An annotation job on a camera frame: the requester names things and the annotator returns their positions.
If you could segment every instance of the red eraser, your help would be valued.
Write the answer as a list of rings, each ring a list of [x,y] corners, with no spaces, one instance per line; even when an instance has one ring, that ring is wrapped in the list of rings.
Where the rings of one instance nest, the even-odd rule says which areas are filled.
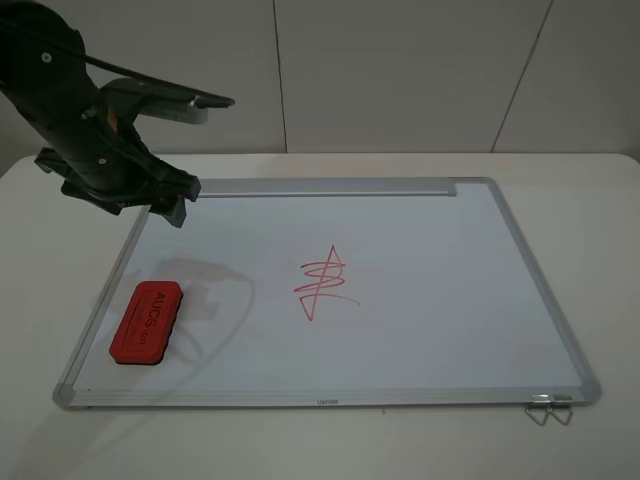
[[[113,337],[109,353],[123,365],[156,365],[173,331],[182,290],[176,282],[142,282]]]

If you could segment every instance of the red marker drawing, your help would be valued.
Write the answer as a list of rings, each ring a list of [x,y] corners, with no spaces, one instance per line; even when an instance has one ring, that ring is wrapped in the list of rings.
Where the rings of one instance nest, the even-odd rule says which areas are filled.
[[[345,283],[345,279],[342,278],[342,272],[344,270],[345,264],[342,263],[342,260],[340,260],[335,245],[331,245],[329,256],[327,257],[327,260],[325,262],[312,262],[300,265],[300,268],[308,267],[316,268],[312,268],[311,270],[304,272],[304,274],[307,277],[317,278],[318,281],[316,283],[309,283],[308,285],[298,287],[294,290],[294,292],[313,292],[300,297],[300,305],[302,305],[304,313],[307,315],[307,318],[310,322],[313,321],[316,313],[316,303],[318,303],[318,297],[342,298],[343,300],[349,300],[350,302],[360,305],[360,302],[357,302],[353,298],[343,297],[342,295],[336,295],[333,293],[320,293],[321,290],[339,287],[340,285]],[[311,309],[309,309],[307,305],[309,302],[311,302]]]

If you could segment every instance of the black cable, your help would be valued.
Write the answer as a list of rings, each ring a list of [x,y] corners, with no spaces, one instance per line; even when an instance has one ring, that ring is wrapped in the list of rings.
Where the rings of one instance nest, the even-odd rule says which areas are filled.
[[[126,77],[135,78],[137,80],[143,80],[149,83],[155,83],[156,85],[161,85],[163,87],[179,88],[181,90],[186,90],[189,93],[192,93],[193,95],[198,95],[200,97],[205,97],[205,98],[209,98],[211,100],[220,102],[222,107],[230,107],[231,105],[235,105],[236,103],[235,100],[233,100],[232,98],[215,95],[213,93],[204,92],[202,90],[197,90],[195,88],[185,87],[183,85],[178,85],[177,83],[172,83],[166,80],[162,80],[160,78],[150,77],[149,75],[135,72],[127,68],[118,67],[117,65],[113,65],[111,63],[104,62],[97,58],[90,57],[89,55],[85,55],[84,53],[76,52],[75,50],[67,48],[66,46],[61,45],[58,42],[50,40],[47,37],[40,35],[39,33],[36,33],[27,28],[24,28],[21,25],[17,25],[13,22],[10,22],[9,20],[5,20],[4,18],[0,18],[0,29],[14,33],[14,34],[23,35],[32,40],[36,40],[40,43],[44,43],[55,52],[77,58],[79,60],[82,60],[85,63],[88,63],[89,65],[93,65],[94,67],[101,68],[102,70],[107,70],[109,72],[117,73],[118,75],[124,75]]]

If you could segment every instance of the white table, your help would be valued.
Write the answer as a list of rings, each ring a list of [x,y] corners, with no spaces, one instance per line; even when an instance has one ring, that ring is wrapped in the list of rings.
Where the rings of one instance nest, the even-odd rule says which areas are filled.
[[[137,209],[18,162],[0,179],[0,477],[640,477],[640,166],[622,155],[190,155],[207,177],[489,176],[603,388],[563,427],[521,408],[63,412],[51,401]]]

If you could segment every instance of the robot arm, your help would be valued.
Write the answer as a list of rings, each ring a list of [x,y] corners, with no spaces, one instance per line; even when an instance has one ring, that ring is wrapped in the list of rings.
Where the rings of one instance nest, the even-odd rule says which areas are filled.
[[[96,87],[85,63],[132,78]],[[206,121],[226,97],[131,72],[85,55],[80,34],[36,2],[0,0],[0,91],[52,148],[36,164],[64,177],[62,193],[112,213],[150,205],[175,227],[200,182],[153,156],[133,126],[139,115]]]

